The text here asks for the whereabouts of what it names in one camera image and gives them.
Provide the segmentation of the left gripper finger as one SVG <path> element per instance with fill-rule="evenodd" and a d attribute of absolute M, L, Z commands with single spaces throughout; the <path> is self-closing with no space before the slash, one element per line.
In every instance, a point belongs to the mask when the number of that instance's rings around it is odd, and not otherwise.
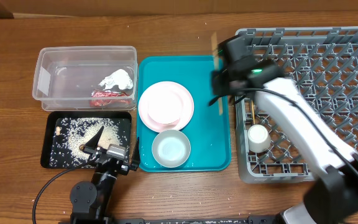
<path fill-rule="evenodd" d="M 140 138 L 137 137 L 137 141 L 136 141 L 136 144 L 134 147 L 134 151 L 132 154 L 132 160 L 131 160 L 131 164 L 130 164 L 130 170 L 133 170 L 133 171 L 136 171 L 140 165 L 139 143 L 140 143 Z"/>
<path fill-rule="evenodd" d="M 104 126 L 101 126 L 99 131 L 85 144 L 85 149 L 96 149 L 103 133 Z"/>

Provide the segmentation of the rice food scraps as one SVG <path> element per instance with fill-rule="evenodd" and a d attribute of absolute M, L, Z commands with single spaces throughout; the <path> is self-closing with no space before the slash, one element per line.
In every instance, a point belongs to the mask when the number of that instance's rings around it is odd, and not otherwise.
<path fill-rule="evenodd" d="M 104 128 L 98 146 L 106 149 L 111 144 L 129 147 L 131 121 L 125 118 L 59 118 L 52 138 L 48 167 L 64 169 L 86 162 L 89 154 L 80 150 Z"/>

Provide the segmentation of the grey bowl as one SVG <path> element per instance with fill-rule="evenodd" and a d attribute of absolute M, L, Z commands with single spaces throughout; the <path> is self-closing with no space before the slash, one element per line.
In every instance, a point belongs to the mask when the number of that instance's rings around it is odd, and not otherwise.
<path fill-rule="evenodd" d="M 176 168 L 183 165 L 191 154 L 190 140 L 177 130 L 166 130 L 155 137 L 152 155 L 163 167 Z"/>

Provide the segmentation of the red foil snack wrapper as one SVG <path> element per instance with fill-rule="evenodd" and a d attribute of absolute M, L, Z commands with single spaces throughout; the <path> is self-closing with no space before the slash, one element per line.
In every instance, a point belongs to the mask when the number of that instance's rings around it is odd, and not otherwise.
<path fill-rule="evenodd" d="M 91 94 L 93 98 L 98 100 L 90 100 L 89 105 L 94 107 L 107 106 L 113 103 L 121 103 L 128 105 L 130 101 L 126 98 L 127 94 L 123 91 L 111 91 L 111 90 L 94 90 Z"/>

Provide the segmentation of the wooden chopstick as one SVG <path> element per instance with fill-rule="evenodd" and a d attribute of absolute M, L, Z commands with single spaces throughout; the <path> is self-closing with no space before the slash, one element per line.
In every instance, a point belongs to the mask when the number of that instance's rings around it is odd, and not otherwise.
<path fill-rule="evenodd" d="M 252 115 L 252 125 L 255 125 L 255 106 L 254 106 L 254 101 L 251 100 L 250 101 L 250 110 L 251 110 L 251 115 Z"/>
<path fill-rule="evenodd" d="M 211 46 L 212 46 L 212 53 L 213 53 L 213 62 L 214 62 L 214 69 L 219 70 L 219 58 L 218 58 L 218 41 L 216 32 L 213 32 L 211 36 Z M 222 99 L 218 98 L 218 108 L 219 108 L 219 115 L 223 114 L 223 103 Z"/>

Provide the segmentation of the white cup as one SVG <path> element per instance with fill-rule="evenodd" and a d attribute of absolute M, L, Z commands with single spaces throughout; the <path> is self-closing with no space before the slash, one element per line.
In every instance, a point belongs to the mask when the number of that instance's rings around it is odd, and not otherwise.
<path fill-rule="evenodd" d="M 254 153 L 265 152 L 270 147 L 270 135 L 267 129 L 260 125 L 252 125 L 247 131 L 249 150 Z"/>

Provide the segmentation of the white napkin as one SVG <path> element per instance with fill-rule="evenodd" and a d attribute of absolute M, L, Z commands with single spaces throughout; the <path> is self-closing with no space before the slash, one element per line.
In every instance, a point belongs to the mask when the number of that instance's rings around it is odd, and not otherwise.
<path fill-rule="evenodd" d="M 115 86 L 120 90 L 130 90 L 134 84 L 129 74 L 124 69 L 119 69 L 106 76 L 99 84 L 104 90 L 113 89 Z"/>

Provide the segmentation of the small pink plate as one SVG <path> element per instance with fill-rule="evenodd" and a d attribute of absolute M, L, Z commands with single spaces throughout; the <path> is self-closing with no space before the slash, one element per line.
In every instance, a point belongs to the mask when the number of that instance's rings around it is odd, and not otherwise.
<path fill-rule="evenodd" d="M 183 103 L 173 91 L 152 92 L 148 102 L 147 113 L 160 124 L 176 123 L 181 116 Z"/>

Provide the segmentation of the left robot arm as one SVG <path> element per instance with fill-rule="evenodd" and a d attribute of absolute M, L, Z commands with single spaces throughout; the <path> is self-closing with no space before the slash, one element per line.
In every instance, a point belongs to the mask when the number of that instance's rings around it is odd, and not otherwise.
<path fill-rule="evenodd" d="M 136 171 L 140 165 L 139 141 L 128 163 L 127 148 L 110 144 L 105 149 L 98 145 L 103 130 L 100 128 L 87 143 L 80 146 L 80 150 L 89 154 L 89 164 L 95 167 L 95 171 L 90 181 L 77 183 L 70 192 L 73 205 L 70 223 L 116 223 L 106 211 L 117 176 Z"/>

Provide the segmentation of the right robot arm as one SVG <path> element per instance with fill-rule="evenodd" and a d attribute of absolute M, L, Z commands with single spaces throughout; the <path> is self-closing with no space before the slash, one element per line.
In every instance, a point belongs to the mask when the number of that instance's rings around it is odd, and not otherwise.
<path fill-rule="evenodd" d="M 314 112 L 281 66 L 257 60 L 244 42 L 243 35 L 221 43 L 211 38 L 217 67 L 211 73 L 215 97 L 209 104 L 224 96 L 253 99 L 317 176 L 302 203 L 279 213 L 275 223 L 342 223 L 358 212 L 358 152 Z"/>

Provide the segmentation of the grey dishwasher rack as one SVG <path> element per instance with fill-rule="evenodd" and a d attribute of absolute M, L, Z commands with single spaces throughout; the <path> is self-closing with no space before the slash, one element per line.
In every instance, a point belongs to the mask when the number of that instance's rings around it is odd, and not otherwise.
<path fill-rule="evenodd" d="M 358 151 L 358 27 L 243 28 L 246 47 L 258 60 L 271 59 L 324 122 Z M 306 161 L 272 117 L 255 103 L 255 122 L 264 126 L 270 147 L 249 150 L 250 99 L 236 105 L 236 146 L 240 179 L 248 184 L 314 179 Z"/>

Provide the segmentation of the black plastic tray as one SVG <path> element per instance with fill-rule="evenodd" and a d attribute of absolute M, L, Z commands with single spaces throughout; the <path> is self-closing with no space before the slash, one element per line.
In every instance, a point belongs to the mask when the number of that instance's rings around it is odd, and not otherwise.
<path fill-rule="evenodd" d="M 45 129 L 44 144 L 40 164 L 44 168 L 48 167 L 48 156 L 52 147 L 52 138 L 57 119 L 59 118 L 125 118 L 132 121 L 132 116 L 123 111 L 54 111 L 49 114 Z"/>

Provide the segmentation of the teal serving tray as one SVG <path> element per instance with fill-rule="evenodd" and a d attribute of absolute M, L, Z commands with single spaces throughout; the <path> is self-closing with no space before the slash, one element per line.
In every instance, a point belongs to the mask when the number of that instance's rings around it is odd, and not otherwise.
<path fill-rule="evenodd" d="M 138 94 L 154 83 L 176 82 L 192 95 L 195 110 L 183 133 L 190 140 L 191 153 L 176 172 L 220 171 L 231 162 L 231 140 L 227 98 L 210 106 L 213 99 L 210 55 L 154 56 L 139 65 Z"/>

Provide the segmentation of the large pink plate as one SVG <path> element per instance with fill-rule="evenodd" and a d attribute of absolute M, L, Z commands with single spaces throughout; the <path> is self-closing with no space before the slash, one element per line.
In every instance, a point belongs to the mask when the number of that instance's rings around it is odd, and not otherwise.
<path fill-rule="evenodd" d="M 156 92 L 156 91 L 173 91 L 181 98 L 183 103 L 183 108 L 182 108 L 180 119 L 176 123 L 160 124 L 155 122 L 148 115 L 147 110 L 148 110 L 148 102 L 150 99 L 150 95 L 152 92 Z M 164 81 L 151 85 L 143 92 L 143 94 L 141 94 L 139 105 L 138 105 L 138 114 L 140 116 L 140 120 L 149 129 L 161 133 L 169 129 L 174 129 L 174 130 L 183 129 L 192 119 L 194 109 L 195 106 L 194 106 L 193 97 L 184 86 L 182 86 L 179 83 Z"/>

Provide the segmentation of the clear plastic bin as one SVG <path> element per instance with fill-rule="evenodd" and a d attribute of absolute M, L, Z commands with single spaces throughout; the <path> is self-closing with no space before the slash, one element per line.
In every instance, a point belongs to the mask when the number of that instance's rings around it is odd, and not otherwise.
<path fill-rule="evenodd" d="M 98 84 L 116 70 L 124 69 L 133 81 L 133 88 L 123 91 L 128 105 L 113 103 L 90 106 L 94 90 L 104 90 Z M 37 59 L 32 96 L 45 111 L 108 110 L 127 111 L 136 108 L 138 81 L 137 52 L 133 46 L 47 47 Z"/>

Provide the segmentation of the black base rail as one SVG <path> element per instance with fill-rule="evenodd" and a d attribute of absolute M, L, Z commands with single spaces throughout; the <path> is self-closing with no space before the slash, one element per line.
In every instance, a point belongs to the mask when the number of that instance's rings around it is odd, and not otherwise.
<path fill-rule="evenodd" d="M 144 220 L 142 218 L 117 219 L 117 224 L 278 224 L 284 223 L 276 215 L 250 215 L 247 218 L 210 218 L 210 219 L 165 219 Z"/>

